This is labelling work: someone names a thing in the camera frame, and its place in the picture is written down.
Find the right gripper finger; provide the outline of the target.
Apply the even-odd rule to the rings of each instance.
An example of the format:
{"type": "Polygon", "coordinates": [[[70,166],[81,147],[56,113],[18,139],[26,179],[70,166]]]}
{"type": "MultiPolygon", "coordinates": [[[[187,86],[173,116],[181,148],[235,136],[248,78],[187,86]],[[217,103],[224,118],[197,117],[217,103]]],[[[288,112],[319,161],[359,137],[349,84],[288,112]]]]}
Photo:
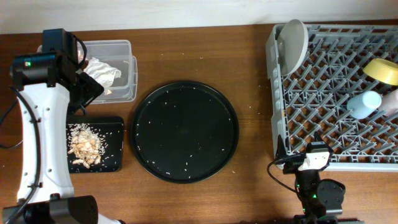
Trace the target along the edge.
{"type": "Polygon", "coordinates": [[[285,162],[287,158],[287,153],[285,149],[285,141],[281,135],[278,135],[277,138],[277,149],[275,153],[275,158],[273,160],[274,164],[281,164],[285,162]]]}
{"type": "Polygon", "coordinates": [[[320,136],[320,134],[317,131],[315,131],[313,134],[313,142],[317,142],[317,143],[323,142],[322,137],[320,136]]]}

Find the white napkin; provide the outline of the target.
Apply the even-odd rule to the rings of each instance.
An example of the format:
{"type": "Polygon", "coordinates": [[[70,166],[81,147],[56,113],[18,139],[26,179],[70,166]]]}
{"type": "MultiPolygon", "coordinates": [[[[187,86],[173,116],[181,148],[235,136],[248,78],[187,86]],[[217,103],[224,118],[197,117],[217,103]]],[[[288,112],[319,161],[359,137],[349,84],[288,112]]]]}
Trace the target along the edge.
{"type": "Polygon", "coordinates": [[[114,80],[121,77],[121,71],[118,68],[112,67],[108,63],[101,62],[94,57],[89,59],[88,65],[83,71],[104,88],[111,87],[114,80]]]}

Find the food scraps pile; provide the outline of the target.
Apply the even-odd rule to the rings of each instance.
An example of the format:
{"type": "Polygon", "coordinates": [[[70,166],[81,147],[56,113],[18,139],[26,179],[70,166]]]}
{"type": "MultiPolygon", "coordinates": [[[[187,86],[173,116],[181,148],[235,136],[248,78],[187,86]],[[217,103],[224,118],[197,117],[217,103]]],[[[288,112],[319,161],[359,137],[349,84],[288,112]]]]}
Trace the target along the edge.
{"type": "Polygon", "coordinates": [[[67,155],[71,165],[94,168],[104,161],[108,143],[106,135],[86,123],[67,125],[67,155]]]}

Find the light blue cup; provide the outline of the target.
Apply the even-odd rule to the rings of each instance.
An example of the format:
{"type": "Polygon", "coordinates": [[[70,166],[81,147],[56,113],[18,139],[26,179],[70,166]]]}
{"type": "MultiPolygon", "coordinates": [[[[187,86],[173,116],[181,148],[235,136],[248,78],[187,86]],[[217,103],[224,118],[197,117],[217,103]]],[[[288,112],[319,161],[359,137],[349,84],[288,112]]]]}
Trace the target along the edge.
{"type": "Polygon", "coordinates": [[[375,91],[365,91],[352,97],[347,103],[347,110],[352,111],[351,116],[355,119],[367,118],[380,107],[381,96],[375,91]]]}

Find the yellow bowl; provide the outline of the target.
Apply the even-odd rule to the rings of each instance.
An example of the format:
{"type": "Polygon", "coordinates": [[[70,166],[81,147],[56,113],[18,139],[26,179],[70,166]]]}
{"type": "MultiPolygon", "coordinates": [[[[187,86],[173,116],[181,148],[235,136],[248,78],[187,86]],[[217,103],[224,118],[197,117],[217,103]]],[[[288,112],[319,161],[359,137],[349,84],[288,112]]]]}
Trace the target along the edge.
{"type": "Polygon", "coordinates": [[[363,72],[380,82],[397,86],[397,64],[381,58],[372,59],[363,72]]]}

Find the grey plate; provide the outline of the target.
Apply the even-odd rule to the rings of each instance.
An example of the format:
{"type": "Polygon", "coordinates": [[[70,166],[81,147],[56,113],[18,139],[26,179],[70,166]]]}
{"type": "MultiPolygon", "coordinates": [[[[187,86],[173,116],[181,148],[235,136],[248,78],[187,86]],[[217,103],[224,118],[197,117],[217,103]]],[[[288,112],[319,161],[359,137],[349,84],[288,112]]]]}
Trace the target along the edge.
{"type": "Polygon", "coordinates": [[[277,38],[282,76],[291,75],[303,64],[308,40],[308,30],[302,21],[293,19],[283,26],[277,38]]]}

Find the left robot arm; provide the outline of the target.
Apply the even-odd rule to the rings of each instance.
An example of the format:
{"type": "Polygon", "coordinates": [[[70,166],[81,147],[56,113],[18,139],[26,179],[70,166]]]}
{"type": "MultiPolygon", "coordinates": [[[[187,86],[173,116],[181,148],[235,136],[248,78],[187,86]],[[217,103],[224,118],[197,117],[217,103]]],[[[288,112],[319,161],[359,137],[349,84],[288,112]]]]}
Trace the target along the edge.
{"type": "Polygon", "coordinates": [[[45,30],[41,52],[13,61],[10,89],[21,108],[23,163],[17,205],[3,208],[4,223],[113,223],[93,196],[74,195],[68,169],[67,116],[104,91],[80,71],[82,46],[71,32],[45,30]]]}

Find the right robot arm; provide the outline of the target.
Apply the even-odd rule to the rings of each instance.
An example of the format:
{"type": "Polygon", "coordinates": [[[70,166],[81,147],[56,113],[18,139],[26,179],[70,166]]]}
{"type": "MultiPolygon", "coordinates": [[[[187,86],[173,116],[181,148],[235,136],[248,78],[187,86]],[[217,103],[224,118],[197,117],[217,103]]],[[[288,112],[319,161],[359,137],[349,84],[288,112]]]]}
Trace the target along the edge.
{"type": "Polygon", "coordinates": [[[293,188],[272,178],[295,193],[302,204],[303,214],[295,215],[292,222],[338,223],[337,216],[343,213],[346,187],[338,181],[320,178],[320,172],[330,165],[332,148],[318,133],[314,134],[314,141],[308,143],[303,152],[288,155],[285,150],[288,145],[287,139],[278,137],[275,159],[269,165],[281,165],[284,174],[295,176],[293,188]]]}

